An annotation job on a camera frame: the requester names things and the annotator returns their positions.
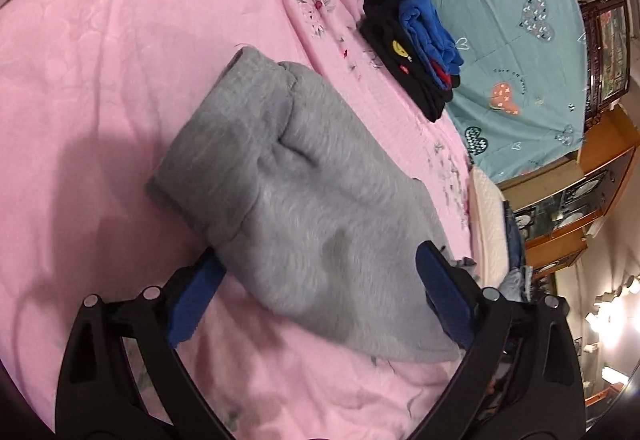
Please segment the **teal heart-print bedsheet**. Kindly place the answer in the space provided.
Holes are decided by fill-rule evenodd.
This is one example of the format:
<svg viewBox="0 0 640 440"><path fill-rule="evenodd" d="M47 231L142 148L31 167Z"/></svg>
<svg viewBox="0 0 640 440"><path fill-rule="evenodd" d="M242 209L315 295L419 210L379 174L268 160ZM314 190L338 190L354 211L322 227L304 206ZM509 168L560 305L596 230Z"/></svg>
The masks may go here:
<svg viewBox="0 0 640 440"><path fill-rule="evenodd" d="M585 29L577 0L431 0L458 46L448 113L473 162L502 182L577 151Z"/></svg>

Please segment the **dark framed picture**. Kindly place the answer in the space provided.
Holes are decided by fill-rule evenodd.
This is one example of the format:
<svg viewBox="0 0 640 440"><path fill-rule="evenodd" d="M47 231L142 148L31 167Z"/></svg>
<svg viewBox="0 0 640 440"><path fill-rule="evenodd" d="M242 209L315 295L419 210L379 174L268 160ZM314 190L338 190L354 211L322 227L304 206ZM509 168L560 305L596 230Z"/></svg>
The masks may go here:
<svg viewBox="0 0 640 440"><path fill-rule="evenodd" d="M629 89L630 23L627 0L581 2L587 46L585 129L600 122Z"/></svg>

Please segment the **grey sweatpants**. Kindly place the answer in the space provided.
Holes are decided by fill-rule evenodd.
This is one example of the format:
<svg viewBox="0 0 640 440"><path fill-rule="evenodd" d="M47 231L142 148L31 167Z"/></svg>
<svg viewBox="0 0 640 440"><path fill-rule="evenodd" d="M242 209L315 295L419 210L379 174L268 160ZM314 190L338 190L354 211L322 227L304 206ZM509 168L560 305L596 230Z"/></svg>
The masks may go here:
<svg viewBox="0 0 640 440"><path fill-rule="evenodd" d="M426 187L303 64L239 50L148 187L277 315L388 360L459 356L416 267L447 243Z"/></svg>

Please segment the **wooden cabinet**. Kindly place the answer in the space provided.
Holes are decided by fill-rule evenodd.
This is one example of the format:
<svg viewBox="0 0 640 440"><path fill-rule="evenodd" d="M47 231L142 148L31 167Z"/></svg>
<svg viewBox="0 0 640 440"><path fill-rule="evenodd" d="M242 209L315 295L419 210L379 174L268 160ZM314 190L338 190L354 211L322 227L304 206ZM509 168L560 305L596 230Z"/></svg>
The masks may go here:
<svg viewBox="0 0 640 440"><path fill-rule="evenodd" d="M587 234L623 195L639 159L639 130L617 104L586 131L574 159L563 159L500 186L539 281L575 264Z"/></svg>

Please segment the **folded black and blue clothes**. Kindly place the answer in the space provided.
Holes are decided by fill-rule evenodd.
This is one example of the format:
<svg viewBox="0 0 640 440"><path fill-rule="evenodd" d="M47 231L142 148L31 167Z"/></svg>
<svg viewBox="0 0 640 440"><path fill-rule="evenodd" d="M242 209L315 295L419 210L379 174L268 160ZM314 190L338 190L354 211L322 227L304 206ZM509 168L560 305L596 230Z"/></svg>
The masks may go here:
<svg viewBox="0 0 640 440"><path fill-rule="evenodd" d="M463 59L432 0L363 0L358 29L425 119L436 122L460 86Z"/></svg>

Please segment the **cream quilted cushion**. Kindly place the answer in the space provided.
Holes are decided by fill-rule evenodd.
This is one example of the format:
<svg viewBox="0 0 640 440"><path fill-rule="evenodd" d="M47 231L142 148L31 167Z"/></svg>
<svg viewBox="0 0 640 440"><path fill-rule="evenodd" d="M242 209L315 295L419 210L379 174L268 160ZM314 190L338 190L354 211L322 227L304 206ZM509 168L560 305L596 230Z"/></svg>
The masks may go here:
<svg viewBox="0 0 640 440"><path fill-rule="evenodd" d="M469 219L472 258L480 287L498 287L509 272L504 197L477 166L470 171Z"/></svg>

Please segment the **pink floral blanket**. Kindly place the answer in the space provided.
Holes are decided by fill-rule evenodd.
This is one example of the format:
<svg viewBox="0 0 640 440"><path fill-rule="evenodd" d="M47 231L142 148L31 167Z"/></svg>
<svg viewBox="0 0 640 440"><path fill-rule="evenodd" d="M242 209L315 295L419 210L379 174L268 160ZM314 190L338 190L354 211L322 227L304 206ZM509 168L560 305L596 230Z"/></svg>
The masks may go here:
<svg viewBox="0 0 640 440"><path fill-rule="evenodd" d="M144 185L243 46L322 74L430 191L471 256L468 155L360 40L361 0L11 0L1 8L1 361L53 426L85 296L162 284L203 243ZM179 350L238 439L403 439L454 364L388 362L306 333L227 279Z"/></svg>

